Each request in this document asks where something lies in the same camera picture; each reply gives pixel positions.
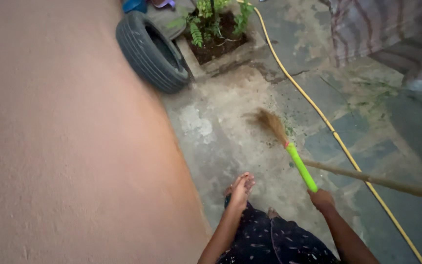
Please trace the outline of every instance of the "concrete floor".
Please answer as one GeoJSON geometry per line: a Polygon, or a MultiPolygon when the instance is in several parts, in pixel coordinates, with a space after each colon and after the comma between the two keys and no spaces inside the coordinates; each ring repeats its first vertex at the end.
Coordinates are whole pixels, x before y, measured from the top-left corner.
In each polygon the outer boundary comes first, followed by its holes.
{"type": "MultiPolygon", "coordinates": [[[[362,58],[343,69],[330,59],[330,14],[318,1],[252,1],[276,53],[331,121],[363,171],[422,186],[422,93],[400,88],[402,75],[362,58]]],[[[256,15],[252,23],[261,28],[256,15]]],[[[257,107],[278,113],[303,157],[352,169],[312,106],[278,68],[269,49],[232,71],[192,84],[163,102],[212,228],[223,190],[243,171],[255,174],[250,202],[274,207],[335,250],[290,158],[271,135],[248,123],[257,107]]],[[[382,263],[419,263],[366,185],[309,168],[382,263]]],[[[422,198],[376,186],[422,254],[422,198]]]]}

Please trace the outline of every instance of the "fabric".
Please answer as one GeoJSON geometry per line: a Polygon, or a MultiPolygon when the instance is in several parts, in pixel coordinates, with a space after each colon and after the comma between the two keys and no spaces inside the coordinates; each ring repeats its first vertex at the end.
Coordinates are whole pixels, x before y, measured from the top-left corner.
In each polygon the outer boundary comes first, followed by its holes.
{"type": "Polygon", "coordinates": [[[356,57],[373,59],[405,75],[422,90],[422,0],[323,0],[332,14],[337,67],[356,57]]]}
{"type": "MultiPolygon", "coordinates": [[[[225,207],[230,195],[226,197],[225,207]]],[[[269,219],[266,213],[247,202],[231,249],[218,264],[339,263],[333,253],[312,233],[296,222],[281,217],[269,219]]]]}

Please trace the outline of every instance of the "tire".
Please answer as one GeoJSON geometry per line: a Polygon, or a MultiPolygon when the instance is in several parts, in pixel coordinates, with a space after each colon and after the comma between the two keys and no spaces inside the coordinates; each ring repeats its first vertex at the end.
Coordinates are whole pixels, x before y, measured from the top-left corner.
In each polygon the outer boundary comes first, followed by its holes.
{"type": "Polygon", "coordinates": [[[143,13],[126,14],[116,38],[133,70],[161,92],[178,93],[189,82],[181,54],[143,13]]]}

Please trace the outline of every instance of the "soil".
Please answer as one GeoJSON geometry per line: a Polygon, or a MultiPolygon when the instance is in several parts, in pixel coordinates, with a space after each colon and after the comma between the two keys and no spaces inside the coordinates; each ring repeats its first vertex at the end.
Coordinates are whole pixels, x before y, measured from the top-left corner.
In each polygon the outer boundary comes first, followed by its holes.
{"type": "Polygon", "coordinates": [[[191,51],[197,58],[200,65],[203,65],[215,58],[219,58],[222,55],[237,49],[240,45],[248,41],[245,34],[242,34],[241,36],[235,36],[233,34],[235,22],[232,12],[229,11],[224,14],[219,14],[219,16],[221,18],[220,31],[224,37],[223,39],[214,36],[210,41],[204,41],[202,47],[198,47],[191,44],[192,38],[190,32],[184,34],[191,51]]]}

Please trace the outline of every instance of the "hand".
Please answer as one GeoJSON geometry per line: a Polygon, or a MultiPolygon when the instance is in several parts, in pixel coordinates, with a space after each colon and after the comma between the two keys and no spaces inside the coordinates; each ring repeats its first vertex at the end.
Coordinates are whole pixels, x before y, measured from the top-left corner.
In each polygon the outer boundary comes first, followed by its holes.
{"type": "Polygon", "coordinates": [[[307,190],[307,192],[308,195],[310,195],[310,200],[320,212],[327,208],[335,208],[335,201],[330,192],[327,192],[324,189],[319,189],[316,193],[311,190],[307,190]]]}
{"type": "Polygon", "coordinates": [[[231,185],[232,196],[229,206],[238,210],[245,210],[245,207],[247,207],[247,200],[255,185],[253,179],[254,176],[249,172],[245,172],[237,177],[235,182],[231,185]]]}

